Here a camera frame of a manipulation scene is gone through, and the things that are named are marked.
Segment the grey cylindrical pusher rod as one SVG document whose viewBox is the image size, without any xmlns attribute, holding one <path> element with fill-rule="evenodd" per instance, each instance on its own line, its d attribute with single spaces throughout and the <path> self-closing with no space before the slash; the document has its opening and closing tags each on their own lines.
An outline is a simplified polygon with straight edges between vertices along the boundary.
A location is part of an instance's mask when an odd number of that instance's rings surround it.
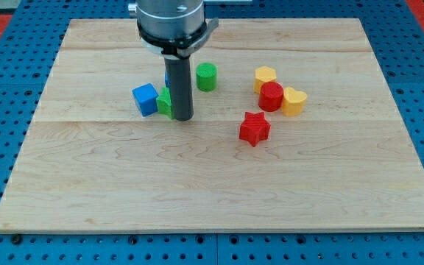
<svg viewBox="0 0 424 265">
<path fill-rule="evenodd" d="M 188 121 L 194 115 L 189 58 L 176 60 L 165 58 L 164 61 L 173 116 L 178 121 Z"/>
</svg>

